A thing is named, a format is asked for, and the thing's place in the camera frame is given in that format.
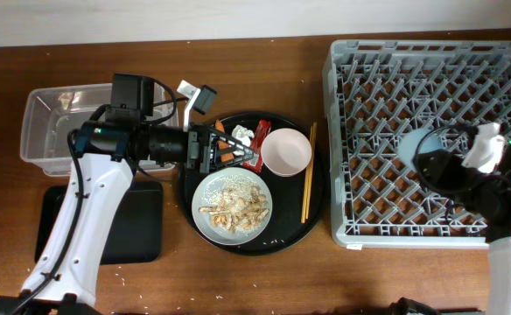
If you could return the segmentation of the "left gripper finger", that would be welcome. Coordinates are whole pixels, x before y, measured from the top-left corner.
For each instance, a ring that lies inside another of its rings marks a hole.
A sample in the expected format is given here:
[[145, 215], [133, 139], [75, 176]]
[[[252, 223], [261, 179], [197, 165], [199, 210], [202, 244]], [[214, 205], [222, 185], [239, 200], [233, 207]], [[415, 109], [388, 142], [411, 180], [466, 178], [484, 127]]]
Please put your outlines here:
[[242, 156], [233, 156], [232, 159], [227, 161], [222, 161], [221, 157], [223, 153], [218, 151], [215, 153], [215, 158], [213, 160], [214, 167], [230, 167], [235, 165], [241, 165], [242, 163], [251, 160], [254, 156], [254, 152], [245, 152]]
[[[234, 152], [238, 152], [238, 151], [241, 151], [242, 153], [253, 152], [250, 149], [250, 146], [249, 147], [244, 146], [242, 144], [242, 142], [238, 141], [237, 139], [235, 139], [234, 137], [230, 136], [229, 134], [227, 134], [225, 132], [220, 132], [217, 129], [214, 129], [213, 135], [216, 137], [216, 141], [215, 141], [215, 145], [214, 145], [215, 153], [218, 151], [220, 151], [222, 153], [228, 153], [228, 152], [234, 153]], [[218, 147], [219, 141], [227, 142], [230, 145], [230, 148], [226, 149], [226, 150], [219, 150], [219, 147]]]

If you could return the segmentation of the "pink white bowl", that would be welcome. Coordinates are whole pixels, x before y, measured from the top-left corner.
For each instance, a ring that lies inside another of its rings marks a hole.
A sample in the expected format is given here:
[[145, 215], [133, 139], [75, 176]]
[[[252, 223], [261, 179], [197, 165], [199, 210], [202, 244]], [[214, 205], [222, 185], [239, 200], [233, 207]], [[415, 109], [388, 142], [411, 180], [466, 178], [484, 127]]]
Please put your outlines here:
[[271, 172], [280, 177], [291, 177], [308, 166], [312, 158], [312, 147], [300, 131], [276, 129], [263, 140], [261, 157]]

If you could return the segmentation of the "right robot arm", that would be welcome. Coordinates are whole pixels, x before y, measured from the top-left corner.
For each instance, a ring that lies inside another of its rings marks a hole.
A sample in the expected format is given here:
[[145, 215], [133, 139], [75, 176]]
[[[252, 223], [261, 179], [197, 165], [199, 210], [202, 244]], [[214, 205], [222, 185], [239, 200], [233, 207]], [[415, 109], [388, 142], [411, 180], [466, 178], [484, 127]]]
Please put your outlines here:
[[417, 129], [401, 142], [398, 154], [421, 185], [487, 222], [489, 314], [511, 314], [511, 139], [497, 123], [461, 127], [472, 139], [464, 157], [445, 149], [438, 129]]

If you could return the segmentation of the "wooden chopstick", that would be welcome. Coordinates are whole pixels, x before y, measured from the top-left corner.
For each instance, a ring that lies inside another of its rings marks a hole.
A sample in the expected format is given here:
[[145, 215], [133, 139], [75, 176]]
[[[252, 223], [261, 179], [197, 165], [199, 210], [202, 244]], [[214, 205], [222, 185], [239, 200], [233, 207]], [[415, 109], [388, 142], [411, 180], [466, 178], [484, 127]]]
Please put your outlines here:
[[312, 161], [313, 161], [313, 155], [314, 155], [314, 143], [315, 143], [315, 127], [316, 123], [314, 123], [311, 126], [310, 131], [310, 144], [311, 144], [311, 159], [309, 164], [306, 167], [305, 170], [305, 177], [304, 177], [304, 194], [303, 194], [303, 204], [302, 204], [302, 213], [301, 213], [301, 223], [305, 224], [307, 219], [307, 212], [309, 209], [309, 198], [310, 198], [310, 190], [311, 190], [311, 183], [312, 183]]
[[303, 209], [302, 209], [302, 217], [301, 222], [303, 224], [306, 223], [309, 217], [309, 208], [310, 208], [310, 199], [312, 194], [312, 176], [313, 176], [313, 163], [315, 156], [315, 143], [316, 143], [316, 135], [317, 135], [317, 126], [316, 122], [311, 126], [311, 134], [310, 134], [310, 144], [311, 144], [311, 160], [306, 167], [305, 172], [305, 182], [304, 182], [304, 199], [303, 199]]

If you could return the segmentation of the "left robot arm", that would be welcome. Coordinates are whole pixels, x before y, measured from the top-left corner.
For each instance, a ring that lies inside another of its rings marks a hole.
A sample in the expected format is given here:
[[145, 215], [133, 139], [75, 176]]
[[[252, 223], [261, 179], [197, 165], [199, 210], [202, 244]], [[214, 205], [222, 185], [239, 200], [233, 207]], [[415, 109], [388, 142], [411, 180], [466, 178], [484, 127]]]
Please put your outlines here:
[[117, 73], [110, 101], [70, 131], [70, 180], [52, 232], [18, 296], [0, 296], [0, 314], [95, 313], [96, 283], [116, 210], [140, 161], [181, 164], [201, 174], [254, 156], [240, 140], [211, 125], [182, 127], [154, 118], [159, 80]]

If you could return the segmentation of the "blue plastic cup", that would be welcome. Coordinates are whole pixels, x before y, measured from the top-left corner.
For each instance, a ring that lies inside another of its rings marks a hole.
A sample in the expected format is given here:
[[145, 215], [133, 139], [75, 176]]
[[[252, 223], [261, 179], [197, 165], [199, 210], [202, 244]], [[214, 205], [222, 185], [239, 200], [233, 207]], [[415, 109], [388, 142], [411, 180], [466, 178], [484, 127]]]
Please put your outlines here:
[[[428, 129], [415, 129], [406, 134], [397, 147], [397, 157], [413, 172], [416, 170], [416, 167], [413, 165], [413, 157], [416, 154], [417, 147], [429, 132]], [[423, 154], [441, 149], [443, 149], [443, 145], [439, 137], [429, 136], [423, 141], [419, 153]]]

